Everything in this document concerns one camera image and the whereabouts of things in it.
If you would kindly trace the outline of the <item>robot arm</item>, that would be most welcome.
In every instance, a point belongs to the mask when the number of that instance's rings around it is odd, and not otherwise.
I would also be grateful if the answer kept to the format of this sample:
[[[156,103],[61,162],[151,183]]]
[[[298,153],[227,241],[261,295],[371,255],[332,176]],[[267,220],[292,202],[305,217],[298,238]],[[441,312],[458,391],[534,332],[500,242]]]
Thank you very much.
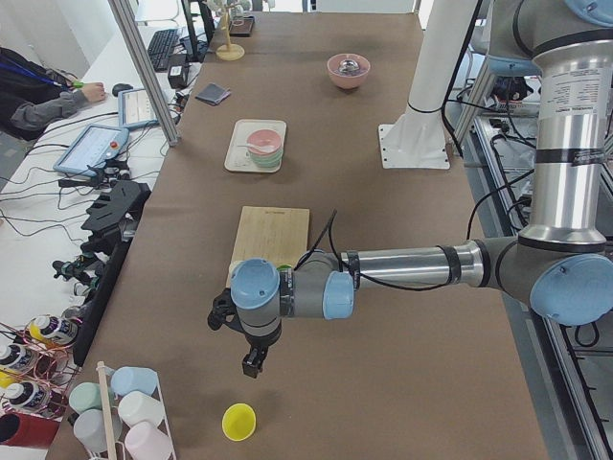
[[[604,130],[612,79],[608,1],[497,1],[490,51],[527,58],[541,71],[532,212],[514,237],[467,239],[378,251],[311,249],[292,268],[239,263],[216,299],[249,343],[245,375],[256,377],[286,317],[349,317],[354,295],[379,285],[427,291],[465,283],[494,288],[565,326],[612,307],[612,263],[596,228]]]

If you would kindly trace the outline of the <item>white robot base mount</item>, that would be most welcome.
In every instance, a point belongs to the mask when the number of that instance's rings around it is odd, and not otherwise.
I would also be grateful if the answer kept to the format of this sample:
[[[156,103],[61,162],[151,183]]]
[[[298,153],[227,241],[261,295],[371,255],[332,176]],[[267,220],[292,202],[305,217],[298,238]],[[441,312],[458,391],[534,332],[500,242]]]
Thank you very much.
[[[420,48],[404,114],[379,127],[379,149],[385,169],[450,167],[445,150],[443,104],[455,81],[469,28],[481,3],[440,0],[433,3]]]

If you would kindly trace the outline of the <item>person's hand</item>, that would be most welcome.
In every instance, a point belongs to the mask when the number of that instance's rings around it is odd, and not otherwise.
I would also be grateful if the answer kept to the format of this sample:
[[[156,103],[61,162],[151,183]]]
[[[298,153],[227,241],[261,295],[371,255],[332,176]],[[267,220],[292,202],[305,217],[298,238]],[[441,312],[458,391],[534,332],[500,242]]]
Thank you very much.
[[[102,82],[84,83],[80,91],[91,104],[102,102],[106,99],[105,87]]]

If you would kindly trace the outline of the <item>person's forearm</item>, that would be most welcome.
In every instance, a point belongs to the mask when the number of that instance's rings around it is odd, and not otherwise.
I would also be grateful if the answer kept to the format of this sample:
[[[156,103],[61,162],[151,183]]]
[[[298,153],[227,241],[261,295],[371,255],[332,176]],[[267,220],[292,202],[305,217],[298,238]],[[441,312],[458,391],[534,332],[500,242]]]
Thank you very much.
[[[55,99],[45,103],[23,103],[10,117],[14,127],[25,130],[40,130],[57,120],[67,119],[89,105],[81,90],[63,91]]]

